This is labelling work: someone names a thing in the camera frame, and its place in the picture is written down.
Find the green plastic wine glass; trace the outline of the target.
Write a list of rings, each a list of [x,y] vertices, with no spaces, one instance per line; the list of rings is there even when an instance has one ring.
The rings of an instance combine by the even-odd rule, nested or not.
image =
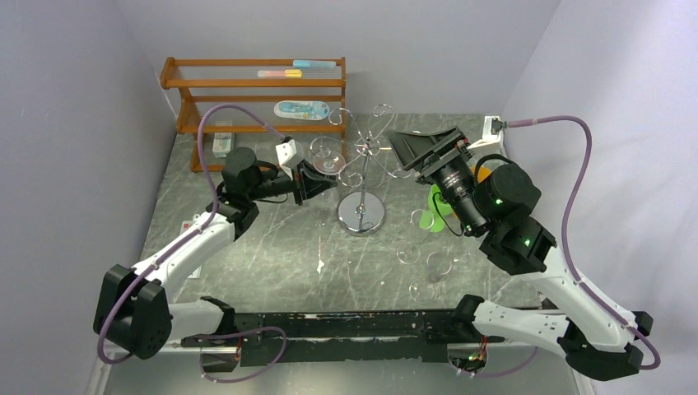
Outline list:
[[[440,190],[435,184],[430,186],[427,208],[421,211],[417,224],[422,230],[428,230],[434,234],[448,228],[460,230],[458,218],[452,207],[441,199]]]

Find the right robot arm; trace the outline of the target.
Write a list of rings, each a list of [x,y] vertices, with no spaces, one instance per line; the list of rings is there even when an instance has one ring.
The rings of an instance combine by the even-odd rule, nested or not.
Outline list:
[[[434,185],[459,219],[465,237],[478,238],[486,258],[545,295],[557,312],[506,308],[465,295],[451,314],[460,340],[503,337],[561,356],[591,379],[609,381],[644,369],[653,320],[613,303],[572,268],[555,236],[532,216],[541,193],[528,174],[499,152],[482,154],[464,133],[393,132],[389,144],[403,170]]]

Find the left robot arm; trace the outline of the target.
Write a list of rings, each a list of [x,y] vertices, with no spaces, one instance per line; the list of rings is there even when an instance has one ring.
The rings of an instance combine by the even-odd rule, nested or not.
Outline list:
[[[199,337],[223,346],[233,339],[234,308],[211,297],[174,304],[171,296],[195,269],[251,227],[259,201],[290,194],[300,205],[337,187],[336,177],[318,172],[294,142],[282,143],[277,151],[286,161],[281,169],[259,160],[250,148],[235,148],[226,156],[212,204],[185,233],[132,267],[115,265],[105,273],[93,323],[103,362],[118,362],[107,356],[105,342],[120,347],[127,358],[145,360],[170,340]]]

